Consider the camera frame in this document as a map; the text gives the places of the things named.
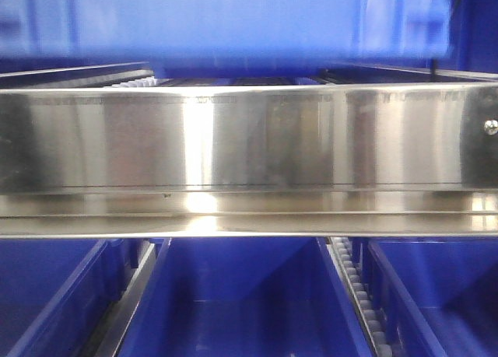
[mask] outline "bolt head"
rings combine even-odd
[[[484,122],[484,132],[487,135],[495,135],[496,133],[498,133],[498,121],[486,120]]]

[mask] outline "brushed metal surface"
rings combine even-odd
[[[495,82],[0,90],[0,235],[495,234],[496,117]]]
[[[0,91],[0,192],[496,187],[498,84]]]

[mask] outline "metal shelf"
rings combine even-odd
[[[495,75],[140,79],[0,90],[0,237],[498,235]]]

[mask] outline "blue container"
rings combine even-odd
[[[497,240],[371,240],[363,275],[396,356],[498,355]]]
[[[0,242],[0,355],[70,357],[119,287],[122,244],[105,240]]]
[[[324,241],[166,242],[120,357],[372,356]]]
[[[449,0],[0,0],[0,58],[154,62],[169,75],[302,75],[435,57]]]

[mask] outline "blue bin rim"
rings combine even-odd
[[[36,343],[37,338],[42,334],[41,331],[50,324],[57,309],[68,301],[68,298],[78,286],[79,280],[94,265],[108,245],[106,240],[94,241],[95,244],[93,247],[74,268],[70,276],[67,277],[59,290],[51,297],[31,325],[24,331],[23,336],[14,344],[8,355],[24,355],[26,349]]]
[[[420,243],[417,241],[402,242],[394,240],[371,240],[368,243],[368,250],[371,252],[373,259],[378,263],[379,269],[382,270],[385,276],[389,277],[390,285],[389,289],[397,297],[397,300],[404,306],[406,313],[409,315],[408,321],[419,331],[420,337],[418,339],[423,342],[424,347],[427,351],[430,351],[432,355],[437,356],[447,356],[441,343],[434,334],[432,328],[427,323],[426,318],[422,315],[422,312],[418,308],[415,300],[410,295],[409,291],[403,284],[403,281],[399,278],[396,270],[389,262],[388,257],[382,251],[382,243]]]

